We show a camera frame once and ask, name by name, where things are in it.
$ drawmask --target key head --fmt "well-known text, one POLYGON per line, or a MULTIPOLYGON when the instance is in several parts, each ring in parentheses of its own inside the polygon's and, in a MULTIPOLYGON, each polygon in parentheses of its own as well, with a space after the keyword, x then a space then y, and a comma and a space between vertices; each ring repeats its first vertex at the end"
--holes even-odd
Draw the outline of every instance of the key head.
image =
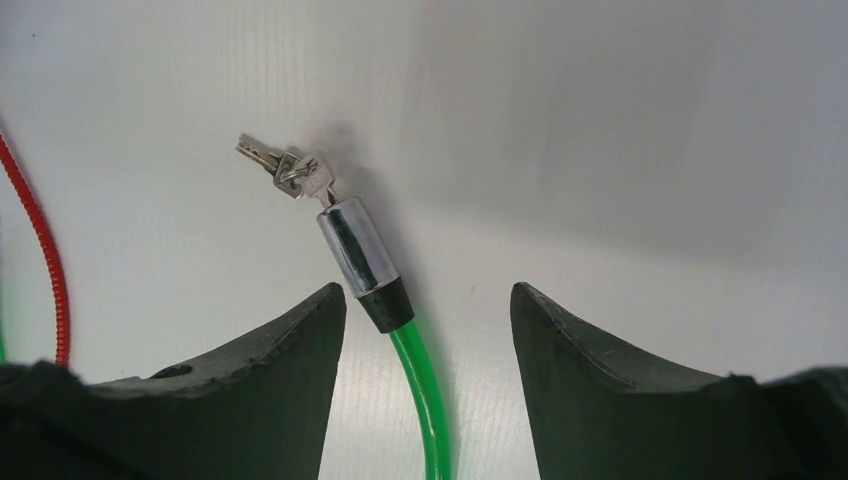
POLYGON ((330 166, 327 164, 324 155, 319 151, 314 151, 304 156, 303 159, 295 165, 295 171, 303 171, 303 176, 299 177, 300 186, 303 189, 303 194, 309 197, 318 198, 326 195, 327 189, 331 188, 335 177, 330 166))
POLYGON ((300 184, 299 178, 291 177, 291 172, 295 171, 297 165, 302 161, 293 153, 285 152, 280 158, 277 171, 274 173, 274 186, 295 200, 303 198, 303 187, 300 184))

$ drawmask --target red cable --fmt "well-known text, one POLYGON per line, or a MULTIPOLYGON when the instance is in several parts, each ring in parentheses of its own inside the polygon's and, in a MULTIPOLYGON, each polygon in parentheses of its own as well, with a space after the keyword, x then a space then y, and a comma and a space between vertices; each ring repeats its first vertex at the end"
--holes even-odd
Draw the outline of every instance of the red cable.
POLYGON ((21 173, 15 157, 12 156, 12 152, 3 140, 2 133, 0 133, 0 161, 6 169, 12 186, 15 187, 18 198, 24 205, 32 228, 38 236, 38 243, 41 244, 44 261, 47 262, 47 272, 50 273, 53 300, 56 305, 56 364, 67 366, 71 356, 71 313, 68 308, 68 286, 65 283, 65 271, 62 269, 62 260, 59 258, 59 249, 56 248, 56 240, 50 232, 50 225, 44 218, 44 213, 38 206, 38 201, 21 173))

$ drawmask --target green cable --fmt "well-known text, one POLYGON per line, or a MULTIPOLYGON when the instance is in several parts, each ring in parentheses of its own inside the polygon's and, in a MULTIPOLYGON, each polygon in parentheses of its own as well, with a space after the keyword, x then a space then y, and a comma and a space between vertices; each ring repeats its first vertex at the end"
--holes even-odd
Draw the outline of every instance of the green cable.
POLYGON ((389 333, 389 336, 392 337, 392 343, 406 372, 415 408, 418 410, 421 436, 424 439, 427 480, 451 480, 448 420, 427 348, 421 341, 414 321, 407 322, 389 333))

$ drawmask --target key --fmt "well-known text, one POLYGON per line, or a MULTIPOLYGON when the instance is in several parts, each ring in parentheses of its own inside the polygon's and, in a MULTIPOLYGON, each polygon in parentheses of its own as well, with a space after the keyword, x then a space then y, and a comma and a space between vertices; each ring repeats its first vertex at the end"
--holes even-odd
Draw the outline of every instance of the key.
POLYGON ((333 191, 333 182, 336 179, 324 154, 320 151, 309 153, 295 164, 294 171, 298 174, 304 195, 317 198, 324 208, 336 203, 336 192, 333 191))
POLYGON ((262 165, 262 168, 274 176, 274 185, 288 196, 295 200, 303 197, 303 189, 297 177, 305 171, 298 174, 295 170, 295 165, 301 161, 300 157, 291 152, 272 152, 245 136, 239 138, 236 151, 262 165))

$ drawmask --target white background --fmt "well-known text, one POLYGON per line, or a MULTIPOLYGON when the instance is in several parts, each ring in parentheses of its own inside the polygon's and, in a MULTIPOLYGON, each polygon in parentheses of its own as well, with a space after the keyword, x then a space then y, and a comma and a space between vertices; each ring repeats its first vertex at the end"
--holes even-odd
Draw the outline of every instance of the white background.
MULTIPOLYGON (((509 327, 528 281, 651 352, 760 379, 848 363, 848 2, 0 2, 0 116, 69 275, 72 366, 150 375, 342 281, 233 151, 329 151, 411 286, 460 479, 538 478, 509 327)), ((0 181, 8 354, 53 352, 0 181)), ((322 479, 423 478, 349 301, 322 479)))

